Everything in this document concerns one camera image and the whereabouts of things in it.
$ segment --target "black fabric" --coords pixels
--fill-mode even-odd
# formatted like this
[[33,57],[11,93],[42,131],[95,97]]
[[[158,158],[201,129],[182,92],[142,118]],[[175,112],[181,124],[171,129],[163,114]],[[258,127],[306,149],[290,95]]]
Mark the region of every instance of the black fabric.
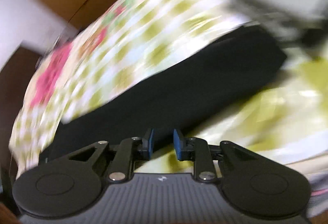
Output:
[[55,159],[99,140],[119,144],[143,136],[148,128],[158,128],[158,149],[172,142],[173,128],[190,129],[257,92],[275,77],[285,59],[265,31],[241,27],[93,112],[60,124],[40,159]]

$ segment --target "metal rivet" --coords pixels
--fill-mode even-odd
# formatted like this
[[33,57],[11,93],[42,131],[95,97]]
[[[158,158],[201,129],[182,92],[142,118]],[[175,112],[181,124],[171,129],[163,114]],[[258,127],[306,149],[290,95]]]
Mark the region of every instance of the metal rivet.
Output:
[[114,181],[120,181],[125,179],[125,174],[122,172],[113,172],[109,174],[109,178]]
[[215,174],[210,171],[203,171],[199,174],[199,177],[202,180],[213,180],[215,178]]

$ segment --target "grey plastic base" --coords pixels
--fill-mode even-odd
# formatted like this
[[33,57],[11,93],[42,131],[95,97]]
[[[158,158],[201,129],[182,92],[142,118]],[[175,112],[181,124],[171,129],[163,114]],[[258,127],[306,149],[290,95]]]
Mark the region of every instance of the grey plastic base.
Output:
[[189,173],[136,173],[113,184],[91,208],[65,219],[20,218],[24,224],[309,224],[301,216],[285,220],[251,218],[232,208],[213,184],[198,183]]

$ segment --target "small logo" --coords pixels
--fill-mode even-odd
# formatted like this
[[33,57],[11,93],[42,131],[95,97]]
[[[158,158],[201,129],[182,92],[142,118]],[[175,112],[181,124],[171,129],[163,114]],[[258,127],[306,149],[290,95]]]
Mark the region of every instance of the small logo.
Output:
[[165,176],[162,176],[162,177],[160,177],[160,178],[157,178],[159,181],[161,181],[161,182],[163,182],[163,181],[165,181],[165,180],[167,180],[167,177],[165,177]]

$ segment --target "black circular disc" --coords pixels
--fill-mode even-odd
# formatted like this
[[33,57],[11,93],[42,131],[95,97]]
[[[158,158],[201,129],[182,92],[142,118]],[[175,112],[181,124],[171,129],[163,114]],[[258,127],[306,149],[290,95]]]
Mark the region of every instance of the black circular disc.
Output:
[[223,178],[222,191],[236,208],[260,218],[299,214],[310,198],[309,182],[297,171],[251,161],[243,162]]
[[40,165],[18,178],[13,186],[17,205],[41,217],[64,217],[94,202],[100,178],[85,162],[64,160]]

